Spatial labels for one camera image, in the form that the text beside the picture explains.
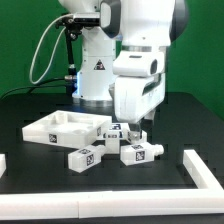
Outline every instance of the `black tabletop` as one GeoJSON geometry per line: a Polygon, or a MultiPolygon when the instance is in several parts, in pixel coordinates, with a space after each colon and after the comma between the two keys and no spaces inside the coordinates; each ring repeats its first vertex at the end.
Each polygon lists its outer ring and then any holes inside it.
{"type": "MultiPolygon", "coordinates": [[[[71,97],[65,94],[19,94],[0,101],[0,153],[5,153],[7,158],[7,170],[0,179],[0,194],[196,188],[182,165],[184,149],[195,149],[224,186],[224,122],[190,94],[168,93],[157,108],[154,123],[143,121],[148,141],[165,148],[164,154],[155,161],[126,167],[119,155],[105,155],[100,164],[80,174],[68,169],[68,154],[75,149],[22,139],[24,126],[56,110],[110,115],[117,122],[112,107],[82,107],[73,104],[71,97]]],[[[224,223],[224,215],[8,221],[149,222],[224,223]]]]}

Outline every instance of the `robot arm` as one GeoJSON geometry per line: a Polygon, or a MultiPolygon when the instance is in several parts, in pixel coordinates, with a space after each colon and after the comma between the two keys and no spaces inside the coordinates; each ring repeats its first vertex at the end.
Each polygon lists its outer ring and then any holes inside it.
{"type": "Polygon", "coordinates": [[[166,48],[186,25],[185,2],[104,0],[100,11],[105,33],[123,38],[122,51],[113,64],[118,75],[115,114],[122,122],[137,123],[164,99],[166,48]],[[178,13],[182,18],[175,18],[178,13]]]}

